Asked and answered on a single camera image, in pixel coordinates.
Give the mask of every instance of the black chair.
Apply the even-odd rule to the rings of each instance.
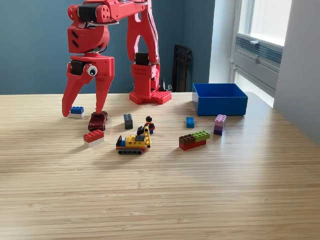
[[[182,66],[181,78],[178,79],[179,64]],[[188,70],[192,73],[193,55],[189,48],[185,46],[175,45],[172,67],[172,92],[185,92],[187,86]]]

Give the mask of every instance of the white lego brick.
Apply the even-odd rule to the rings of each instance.
[[[85,116],[85,112],[81,113],[81,114],[74,114],[74,113],[70,113],[68,115],[69,119],[83,119]]]
[[[97,146],[98,144],[102,144],[104,141],[105,141],[105,138],[102,137],[102,138],[100,138],[100,139],[98,139],[98,140],[95,140],[95,141],[93,141],[93,142],[86,142],[86,141],[84,141],[84,145],[85,145],[86,147],[88,147],[88,148],[92,148],[92,147],[94,147],[94,146]]]

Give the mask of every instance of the window frame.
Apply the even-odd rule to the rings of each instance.
[[[247,2],[246,15],[244,21],[244,32],[250,34],[251,31],[251,23],[253,19],[255,0],[237,0],[230,56],[231,71],[229,82],[235,83],[235,75],[236,73],[239,73],[245,76],[250,82],[255,84],[257,87],[274,97],[277,88],[280,64],[265,59],[263,57],[259,57],[258,55],[250,51],[247,51],[244,48],[238,47],[236,45],[236,38],[240,37],[242,39],[249,40],[250,43],[253,45],[262,44],[270,48],[277,48],[282,51],[284,47],[281,45],[274,44],[272,42],[267,42],[259,38],[239,33],[243,1]]]

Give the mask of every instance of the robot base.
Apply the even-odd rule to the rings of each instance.
[[[152,93],[152,96],[150,99],[143,99],[143,98],[137,97],[135,92],[132,91],[129,94],[129,98],[131,101],[133,101],[134,103],[136,103],[138,105],[143,104],[143,103],[157,103],[157,104],[162,105],[172,99],[172,94],[170,91],[156,91],[156,92]]]

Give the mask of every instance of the blue wall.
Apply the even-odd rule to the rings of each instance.
[[[17,0],[1,2],[0,94],[61,94],[70,61],[67,28],[72,21],[68,6],[83,0]],[[161,76],[171,82],[174,45],[189,47],[194,56],[193,81],[209,81],[214,0],[154,0],[153,15],[159,34]],[[127,20],[109,27],[110,43],[103,53],[115,58],[110,93],[128,93],[133,78],[127,55]],[[146,51],[142,44],[141,52]],[[95,83],[82,93],[94,93]]]
[[[193,55],[193,83],[208,83],[210,74],[211,45],[214,25],[214,0],[185,0],[183,45]]]

